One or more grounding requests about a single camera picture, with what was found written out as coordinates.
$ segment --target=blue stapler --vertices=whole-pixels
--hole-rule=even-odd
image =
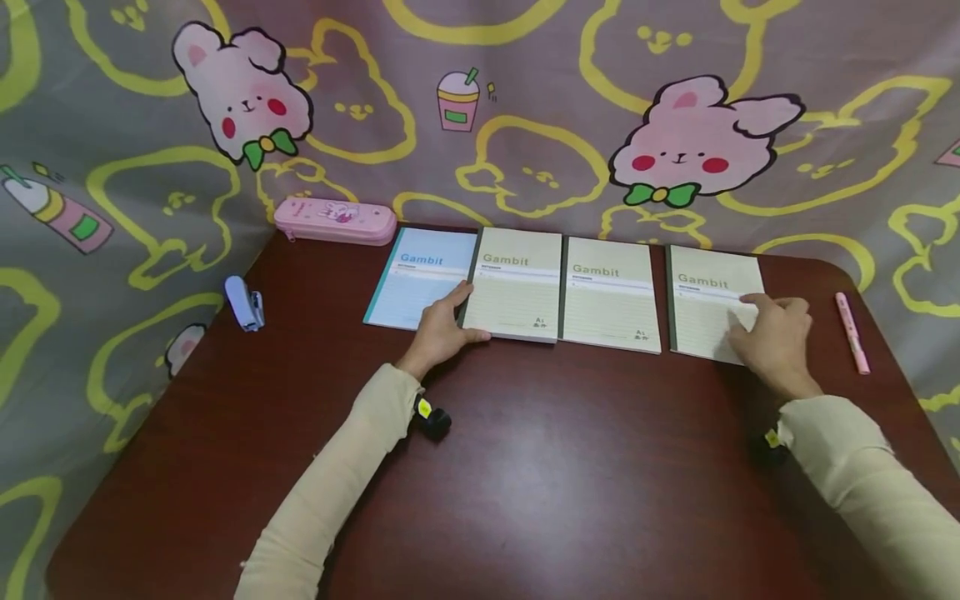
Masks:
[[[266,323],[263,318],[263,297],[259,292],[249,292],[247,282],[242,277],[227,277],[224,288],[233,316],[244,331],[256,331]]]

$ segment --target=blue notebook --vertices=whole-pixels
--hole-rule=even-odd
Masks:
[[[476,239],[476,233],[402,228],[363,322],[416,329],[423,309],[467,278]]]

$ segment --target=bunny ear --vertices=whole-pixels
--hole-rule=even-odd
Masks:
[[[224,45],[216,30],[200,21],[191,21],[174,37],[174,60],[184,75],[189,75],[204,60]]]
[[[793,94],[740,100],[730,104],[736,111],[733,128],[750,137],[767,137],[782,131],[804,114],[806,107]]]
[[[665,85],[657,92],[652,108],[661,112],[679,108],[715,107],[726,99],[727,89],[723,81],[712,75],[702,75]]]
[[[243,50],[253,66],[270,73],[280,70],[283,63],[283,46],[263,33],[263,30],[256,27],[248,29],[234,36],[230,44]]]

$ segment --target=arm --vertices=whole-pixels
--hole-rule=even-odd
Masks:
[[[893,455],[848,400],[820,396],[780,410],[781,439],[826,502],[907,598],[960,595],[960,523]]]
[[[490,334],[461,329],[454,309],[473,286],[462,281],[423,311],[414,342],[396,367],[383,365],[260,534],[244,565],[238,600],[313,600],[333,540],[383,457],[406,437],[420,381],[466,344]]]
[[[731,346],[788,400],[780,438],[814,487],[906,597],[960,597],[960,524],[903,468],[870,417],[844,398],[824,396],[810,376],[806,301],[742,300],[759,312],[753,330],[732,326]]]

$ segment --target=bunny print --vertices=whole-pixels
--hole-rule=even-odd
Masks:
[[[194,323],[181,330],[174,341],[170,343],[163,355],[163,362],[167,365],[167,372],[171,379],[180,372],[183,363],[190,358],[190,354],[200,343],[200,339],[203,338],[205,333],[206,325]]]
[[[349,223],[358,214],[360,214],[360,210],[347,203],[326,203],[326,209],[324,210],[326,218],[337,223]]]
[[[295,141],[313,127],[313,105],[283,72],[279,42],[254,27],[226,43],[191,21],[174,38],[173,54],[220,152],[254,171],[273,151],[297,155]]]
[[[697,196],[740,187],[774,163],[774,136],[804,114],[793,94],[725,104],[712,75],[668,84],[610,159],[611,183],[629,188],[624,204],[689,206]]]

